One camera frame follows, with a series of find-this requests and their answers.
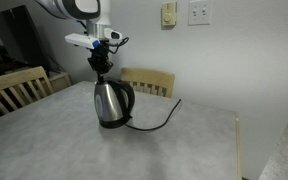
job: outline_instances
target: light switch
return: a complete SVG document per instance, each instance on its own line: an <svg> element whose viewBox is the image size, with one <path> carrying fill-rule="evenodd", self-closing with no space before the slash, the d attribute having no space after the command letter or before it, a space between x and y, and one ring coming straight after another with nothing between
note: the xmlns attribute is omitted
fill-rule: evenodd
<svg viewBox="0 0 288 180"><path fill-rule="evenodd" d="M177 16L177 3L167 2L162 4L162 25L175 26Z"/></svg>
<svg viewBox="0 0 288 180"><path fill-rule="evenodd" d="M188 24L210 24L211 23L212 0L190 1L188 11Z"/></svg>

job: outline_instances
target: electric kettle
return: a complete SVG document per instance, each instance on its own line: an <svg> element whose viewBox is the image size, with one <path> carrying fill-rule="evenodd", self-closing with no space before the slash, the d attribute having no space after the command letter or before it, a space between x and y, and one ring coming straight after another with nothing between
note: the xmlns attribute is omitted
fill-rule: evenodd
<svg viewBox="0 0 288 180"><path fill-rule="evenodd" d="M135 95L128 83L109 78L96 83L94 102L100 125L113 129L132 118Z"/></svg>

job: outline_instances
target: white wall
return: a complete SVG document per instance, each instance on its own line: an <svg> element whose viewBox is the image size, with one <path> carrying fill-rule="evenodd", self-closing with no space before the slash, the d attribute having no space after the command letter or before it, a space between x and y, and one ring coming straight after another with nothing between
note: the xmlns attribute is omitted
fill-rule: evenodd
<svg viewBox="0 0 288 180"><path fill-rule="evenodd" d="M244 176L258 179L288 122L288 1L214 0L210 26L187 26L188 0L178 23L160 26L163 0L112 0L113 27L130 41L113 57L122 66L176 74L174 96L240 114ZM94 80L83 48L64 36L83 29L48 15L33 0L0 0L0 10L26 4L47 51L74 82Z"/></svg>

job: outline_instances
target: black power cord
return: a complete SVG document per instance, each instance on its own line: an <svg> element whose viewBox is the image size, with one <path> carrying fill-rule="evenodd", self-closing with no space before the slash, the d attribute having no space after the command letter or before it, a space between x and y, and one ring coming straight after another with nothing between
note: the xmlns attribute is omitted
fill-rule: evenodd
<svg viewBox="0 0 288 180"><path fill-rule="evenodd" d="M174 110L177 108L177 106L180 104L181 101L182 101L181 99L178 100L178 102L176 103L176 105L173 107L172 111L171 111L170 114L168 115L166 121L165 121L162 125L160 125L160 126L157 126L157 127L154 127L154 128L150 128L150 129L141 129L141 128L137 128L137 127L134 127L134 126L130 126L130 125L128 125L128 124L124 124L124 125L125 125L126 127L129 127L129 128L131 128L131 129L135 129L135 130L138 130L138 131L155 131L155 130L157 130L157 129L160 129L160 128L162 128L163 126L165 126L165 125L168 123L168 121L170 120L170 117L172 116Z"/></svg>

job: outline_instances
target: chair backrest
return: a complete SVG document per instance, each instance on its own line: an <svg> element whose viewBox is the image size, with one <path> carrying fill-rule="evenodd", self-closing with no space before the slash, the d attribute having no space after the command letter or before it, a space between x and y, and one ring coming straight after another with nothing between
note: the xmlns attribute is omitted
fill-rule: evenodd
<svg viewBox="0 0 288 180"><path fill-rule="evenodd" d="M135 91L172 97L175 81L172 73L141 68L122 68L121 73L121 80L130 83Z"/></svg>
<svg viewBox="0 0 288 180"><path fill-rule="evenodd" d="M42 67L0 76L0 111L7 114L10 108L17 110L53 93Z"/></svg>

